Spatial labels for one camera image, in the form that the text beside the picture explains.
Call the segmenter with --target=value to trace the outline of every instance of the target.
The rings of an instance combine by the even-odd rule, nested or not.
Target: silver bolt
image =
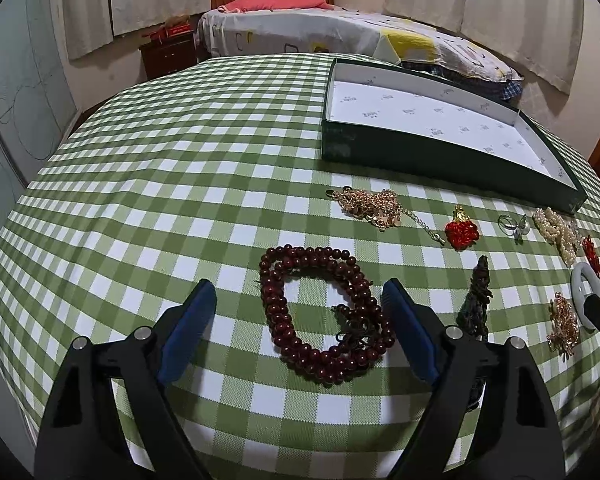
[[[148,339],[151,335],[151,329],[147,326],[141,326],[134,331],[134,337],[140,341]]]
[[[74,339],[74,342],[71,343],[71,346],[76,350],[82,350],[85,346],[87,346],[88,339],[80,336]]]
[[[511,346],[518,350],[522,350],[525,347],[525,340],[519,338],[517,335],[513,336],[509,341],[511,342]]]
[[[462,330],[457,326],[446,327],[445,334],[449,339],[460,339],[462,337]]]

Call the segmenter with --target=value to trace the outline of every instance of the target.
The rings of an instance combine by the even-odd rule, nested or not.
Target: green box
[[[428,176],[574,214],[587,195],[524,113],[436,76],[336,59],[322,158]]]

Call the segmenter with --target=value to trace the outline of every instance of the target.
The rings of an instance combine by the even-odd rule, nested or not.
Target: pearl necklace
[[[568,267],[571,267],[576,261],[576,251],[573,247],[579,243],[579,240],[567,222],[550,207],[544,211],[540,208],[536,209],[533,219],[542,237],[550,244],[555,243],[560,257]]]

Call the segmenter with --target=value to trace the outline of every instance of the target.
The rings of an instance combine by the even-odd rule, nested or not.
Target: pillow
[[[247,12],[248,10],[280,9],[333,9],[325,0],[234,0],[220,10]]]

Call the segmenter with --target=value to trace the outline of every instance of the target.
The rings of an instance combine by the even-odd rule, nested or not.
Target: checkered tablecloth
[[[529,215],[526,206],[320,160],[332,60],[213,59],[122,92],[60,146],[0,232],[0,367],[34,430],[75,336],[123,338],[208,278],[218,292],[217,314],[168,398],[212,475],[385,476],[423,412],[427,388],[399,346],[366,376],[328,389],[289,371],[264,323],[260,255],[286,243],[349,249],[376,283],[376,297],[379,285],[396,277],[453,323],[471,270],[486,254],[490,340],[517,335],[528,342],[573,465],[600,420],[600,334],[581,330],[568,362],[549,352],[549,301],[556,291],[571,297],[570,270],[536,229],[521,246],[500,231],[498,215]],[[600,181],[575,150],[550,138],[586,187],[589,199],[576,218],[600,254]],[[438,230],[460,203],[480,241],[456,253],[408,219],[381,233],[327,199],[325,190],[344,185],[390,187]],[[285,290],[299,335],[330,346],[338,332],[329,309],[341,301],[336,290],[309,278]],[[146,461],[125,391],[118,384],[115,391],[132,452]],[[476,420],[477,412],[467,416],[451,464],[465,457]]]

